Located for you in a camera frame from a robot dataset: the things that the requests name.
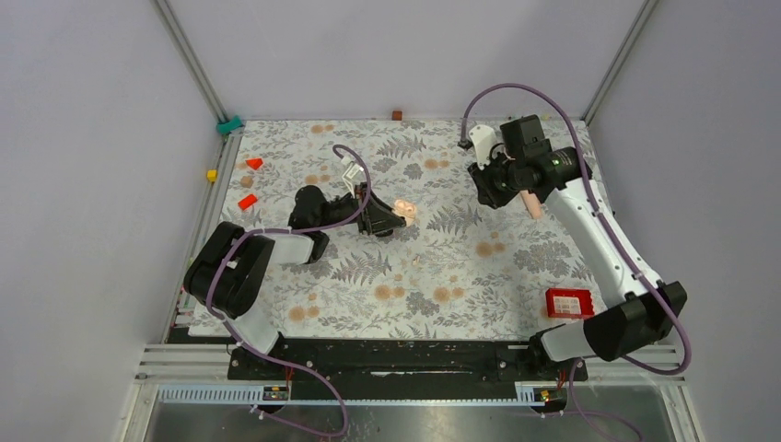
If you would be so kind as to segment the aluminium frame rail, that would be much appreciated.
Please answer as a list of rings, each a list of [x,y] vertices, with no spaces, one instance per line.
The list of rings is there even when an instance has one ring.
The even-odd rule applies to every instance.
[[[168,33],[175,50],[200,93],[206,108],[214,118],[216,125],[236,116],[228,114],[226,107],[218,96],[209,75],[206,73],[203,64],[193,48],[184,27],[180,23],[171,2],[167,0],[151,0],[150,5],[155,9],[164,30]],[[238,134],[243,128],[244,126],[233,131],[231,134]],[[228,138],[231,134],[225,136],[219,135],[223,138]]]

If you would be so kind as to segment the floral patterned mat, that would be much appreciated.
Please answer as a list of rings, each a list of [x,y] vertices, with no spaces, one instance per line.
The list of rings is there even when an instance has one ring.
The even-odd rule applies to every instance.
[[[545,292],[587,289],[605,305],[574,241],[551,214],[532,219],[521,200],[478,203],[448,120],[254,121],[240,140],[221,217],[247,229],[284,227],[307,185],[328,199],[346,191],[336,144],[366,162],[375,194],[417,206],[410,227],[386,238],[355,226],[329,232],[323,257],[273,265],[260,306],[289,337],[519,340],[551,327]],[[259,157],[250,169],[245,160]],[[257,203],[241,211],[248,194]],[[418,267],[412,260],[421,259]]]

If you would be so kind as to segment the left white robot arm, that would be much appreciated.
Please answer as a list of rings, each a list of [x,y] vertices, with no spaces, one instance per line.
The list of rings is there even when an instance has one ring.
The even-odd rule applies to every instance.
[[[238,343],[254,348],[250,364],[260,376],[275,378],[285,369],[286,355],[275,347],[281,333],[260,306],[268,268],[317,262],[329,245],[330,228],[355,224],[361,234],[386,237],[410,226],[416,215],[415,204],[386,204],[364,182],[331,201],[308,185],[296,193],[286,229],[247,232],[219,223],[187,269],[183,289],[236,332]]]

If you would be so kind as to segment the pink earbud charging case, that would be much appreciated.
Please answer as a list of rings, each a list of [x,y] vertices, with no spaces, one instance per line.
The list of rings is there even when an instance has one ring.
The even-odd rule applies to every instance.
[[[406,200],[397,199],[392,207],[392,212],[402,218],[407,227],[410,227],[417,216],[417,206]]]

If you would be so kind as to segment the teal clamp block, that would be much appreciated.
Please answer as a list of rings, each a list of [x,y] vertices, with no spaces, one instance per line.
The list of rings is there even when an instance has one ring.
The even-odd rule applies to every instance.
[[[218,123],[216,125],[216,131],[220,135],[225,136],[225,135],[231,134],[233,131],[235,131],[235,130],[243,127],[243,126],[244,126],[243,120],[238,115],[236,115],[236,116],[232,117],[231,119],[229,119],[229,120],[227,120],[225,122]]]

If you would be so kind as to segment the orange triangular block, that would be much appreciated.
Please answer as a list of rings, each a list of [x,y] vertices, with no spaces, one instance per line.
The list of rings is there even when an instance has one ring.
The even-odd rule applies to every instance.
[[[263,165],[263,160],[259,157],[248,158],[245,160],[245,163],[250,169],[257,170]]]

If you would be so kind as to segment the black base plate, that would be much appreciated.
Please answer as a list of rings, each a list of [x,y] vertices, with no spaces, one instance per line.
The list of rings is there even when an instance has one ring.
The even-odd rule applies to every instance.
[[[299,401],[329,400],[333,394],[305,373],[310,368],[349,401],[504,400],[516,386],[556,387],[560,376],[588,379],[572,362],[540,365],[524,341],[399,341],[280,338],[273,358],[296,364],[292,374],[245,349],[232,351],[230,380],[279,381]]]

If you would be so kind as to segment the pink toy microphone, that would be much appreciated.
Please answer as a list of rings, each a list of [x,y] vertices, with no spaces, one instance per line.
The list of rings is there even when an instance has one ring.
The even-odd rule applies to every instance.
[[[530,217],[535,220],[542,219],[543,211],[542,204],[538,197],[529,191],[521,191],[519,193],[521,201],[524,203]]]

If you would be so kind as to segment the red plastic box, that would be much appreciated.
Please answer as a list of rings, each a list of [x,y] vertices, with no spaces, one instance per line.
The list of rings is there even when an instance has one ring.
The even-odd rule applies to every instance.
[[[549,288],[545,292],[547,317],[584,320],[595,315],[592,295],[587,289]]]

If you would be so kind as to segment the red block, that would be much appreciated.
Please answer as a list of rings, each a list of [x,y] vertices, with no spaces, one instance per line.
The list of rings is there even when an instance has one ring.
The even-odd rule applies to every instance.
[[[253,207],[258,201],[258,198],[254,194],[248,194],[246,197],[238,201],[237,206],[241,211],[247,211]]]

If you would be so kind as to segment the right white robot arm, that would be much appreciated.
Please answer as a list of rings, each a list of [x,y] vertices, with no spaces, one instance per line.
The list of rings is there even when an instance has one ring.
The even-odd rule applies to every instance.
[[[553,378],[577,357],[613,361],[669,336],[686,291],[664,282],[631,245],[577,148],[554,149],[535,115],[498,130],[475,125],[463,132],[460,146],[474,150],[468,171],[479,203],[497,209],[520,192],[536,196],[574,240],[607,307],[536,333],[528,355],[533,375]]]

